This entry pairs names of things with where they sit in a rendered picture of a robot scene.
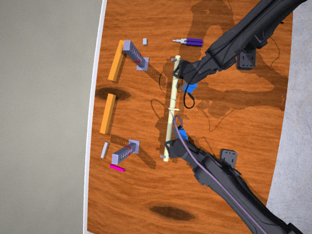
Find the tan wooden block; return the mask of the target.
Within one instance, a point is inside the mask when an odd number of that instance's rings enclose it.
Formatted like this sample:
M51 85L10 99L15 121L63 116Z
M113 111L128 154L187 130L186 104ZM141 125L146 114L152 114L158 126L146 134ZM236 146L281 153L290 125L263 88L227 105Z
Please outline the tan wooden block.
M104 110L104 115L103 115L103 119L102 119L100 133L103 133L103 134L108 133L115 99L116 99L116 95L108 94L106 106L105 106L105 110Z
M117 79L119 68L120 68L124 53L125 53L123 51L123 44L124 44L124 41L120 40L118 47L117 47L116 54L115 54L115 58L114 58L114 61L113 61L113 64L109 73L109 77L108 77L108 79L111 81L116 81Z

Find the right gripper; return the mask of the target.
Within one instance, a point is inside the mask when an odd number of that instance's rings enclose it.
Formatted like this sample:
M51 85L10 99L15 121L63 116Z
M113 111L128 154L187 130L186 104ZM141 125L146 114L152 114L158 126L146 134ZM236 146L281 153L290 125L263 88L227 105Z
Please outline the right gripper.
M184 69L187 68L187 67L190 67L191 65L193 65L193 64L196 63L196 62L198 62L198 61L189 62L189 61L186 61L186 60L183 60L183 59L180 60L178 66L177 66L177 68L173 71L173 76L175 76L175 77L177 77L177 78L180 78L180 79L184 79L184 78L183 78L183 71L184 71ZM175 74L175 72L176 72L177 70L179 70L178 75ZM187 92L192 93L192 91L193 91L195 88L197 88L197 83L194 84L194 85L189 85L189 86L188 86L188 89L187 89Z

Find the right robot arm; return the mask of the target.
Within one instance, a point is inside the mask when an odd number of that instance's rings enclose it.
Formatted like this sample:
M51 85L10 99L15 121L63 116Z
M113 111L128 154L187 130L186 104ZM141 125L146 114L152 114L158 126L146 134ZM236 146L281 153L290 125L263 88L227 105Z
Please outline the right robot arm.
M307 0L261 0L238 24L220 36L205 52L202 60L187 67L183 71L185 87L197 70L214 54L226 46L214 58L210 59L192 79L190 85L212 75L226 70L234 65L239 55L239 68L253 69L255 67L256 48L260 49L267 43L267 39L274 34L276 27L295 8Z

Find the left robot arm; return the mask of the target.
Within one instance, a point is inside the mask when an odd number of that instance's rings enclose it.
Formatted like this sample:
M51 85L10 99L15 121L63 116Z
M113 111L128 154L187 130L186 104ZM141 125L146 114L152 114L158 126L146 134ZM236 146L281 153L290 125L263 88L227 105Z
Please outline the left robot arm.
M178 139L173 145L174 154L194 167L192 171L197 181L220 195L253 234L303 234L292 223L286 224L270 212L252 193L247 183L240 177L241 173L234 168L237 152L222 150L220 162L218 162L211 154L183 139L196 160L216 178L215 181L195 163L178 138L176 128L173 131L175 139Z

